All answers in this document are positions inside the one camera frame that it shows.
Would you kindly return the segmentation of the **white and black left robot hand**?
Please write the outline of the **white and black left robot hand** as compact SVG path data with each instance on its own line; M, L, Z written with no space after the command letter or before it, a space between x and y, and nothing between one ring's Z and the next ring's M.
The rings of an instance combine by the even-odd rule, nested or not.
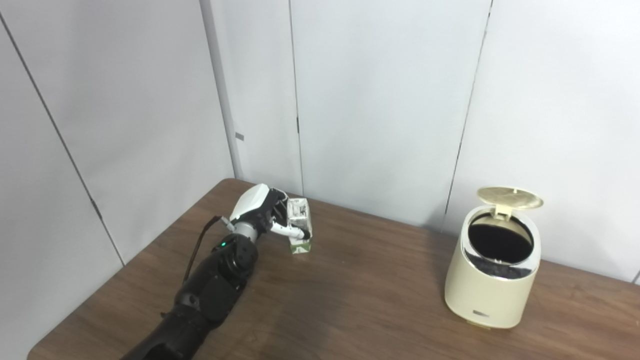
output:
M291 198L285 191L260 183L250 187L238 199L230 215L231 232L252 244L269 232L293 240L313 237L309 202Z

